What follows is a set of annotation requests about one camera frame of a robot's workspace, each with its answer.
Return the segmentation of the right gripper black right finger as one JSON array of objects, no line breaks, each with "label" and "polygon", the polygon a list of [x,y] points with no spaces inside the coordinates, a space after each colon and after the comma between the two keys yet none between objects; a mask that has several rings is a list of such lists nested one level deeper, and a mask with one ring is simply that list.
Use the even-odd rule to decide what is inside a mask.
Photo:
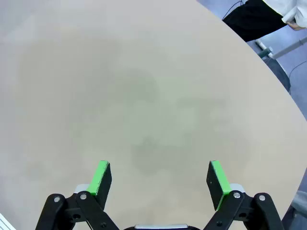
[{"label": "right gripper black right finger", "polygon": [[246,230],[284,230],[271,196],[250,197],[231,188],[219,161],[210,161],[206,182],[215,214],[203,230],[228,230],[233,221],[241,221]]}]

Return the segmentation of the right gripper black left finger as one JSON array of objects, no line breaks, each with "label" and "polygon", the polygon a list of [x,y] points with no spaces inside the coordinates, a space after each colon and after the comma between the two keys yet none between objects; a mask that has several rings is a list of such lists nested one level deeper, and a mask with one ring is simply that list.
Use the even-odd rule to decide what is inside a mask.
[{"label": "right gripper black left finger", "polygon": [[104,211],[112,182],[110,163],[100,161],[85,190],[65,198],[47,197],[35,230],[73,230],[77,222],[86,222],[90,230],[119,230]]}]

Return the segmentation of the person's left hand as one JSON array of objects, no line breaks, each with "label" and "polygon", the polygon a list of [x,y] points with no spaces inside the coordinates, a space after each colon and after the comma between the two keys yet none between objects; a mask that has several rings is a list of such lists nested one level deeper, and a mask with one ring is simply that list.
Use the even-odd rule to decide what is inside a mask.
[{"label": "person's left hand", "polygon": [[286,23],[289,27],[291,27],[294,31],[299,31],[299,30],[303,30],[306,29],[306,27],[301,27],[299,26],[296,22],[294,21],[289,21]]}]

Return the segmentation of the silver slotted mounting platform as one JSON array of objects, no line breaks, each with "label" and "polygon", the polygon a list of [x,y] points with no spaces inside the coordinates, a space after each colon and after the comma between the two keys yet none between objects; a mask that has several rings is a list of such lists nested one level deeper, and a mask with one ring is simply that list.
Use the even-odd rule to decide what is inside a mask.
[{"label": "silver slotted mounting platform", "polygon": [[0,213],[0,230],[16,230],[15,227]]}]

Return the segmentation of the dark grey plastic stool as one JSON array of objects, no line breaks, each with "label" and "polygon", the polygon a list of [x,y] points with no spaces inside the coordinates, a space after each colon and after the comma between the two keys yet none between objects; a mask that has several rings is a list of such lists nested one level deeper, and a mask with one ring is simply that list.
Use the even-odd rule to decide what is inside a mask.
[{"label": "dark grey plastic stool", "polygon": [[272,59],[270,57],[263,59],[264,63],[269,67],[269,69],[274,73],[279,82],[284,86],[289,94],[291,94],[291,83],[288,75],[278,63],[277,60]]}]

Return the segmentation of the white side table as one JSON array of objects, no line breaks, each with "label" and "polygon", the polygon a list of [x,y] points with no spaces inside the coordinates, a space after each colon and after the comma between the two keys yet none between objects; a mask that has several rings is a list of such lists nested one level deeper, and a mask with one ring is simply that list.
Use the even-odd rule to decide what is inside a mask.
[{"label": "white side table", "polygon": [[269,58],[272,58],[272,59],[277,59],[277,58],[280,58],[283,55],[286,55],[287,53],[299,48],[300,46],[303,46],[305,43],[307,43],[307,36],[298,40],[297,42],[287,46],[286,48],[280,50],[277,53],[274,53],[274,51],[271,47],[266,47],[260,39],[256,39],[255,43],[258,47],[261,48],[261,51],[258,53],[258,56],[260,58],[269,57]]}]

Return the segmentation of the person in white lab coat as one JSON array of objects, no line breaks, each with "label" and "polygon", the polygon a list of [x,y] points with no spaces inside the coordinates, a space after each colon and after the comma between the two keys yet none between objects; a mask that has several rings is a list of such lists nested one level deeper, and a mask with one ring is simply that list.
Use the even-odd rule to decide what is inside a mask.
[{"label": "person in white lab coat", "polygon": [[245,42],[273,33],[289,21],[307,28],[307,0],[247,0],[222,21]]}]

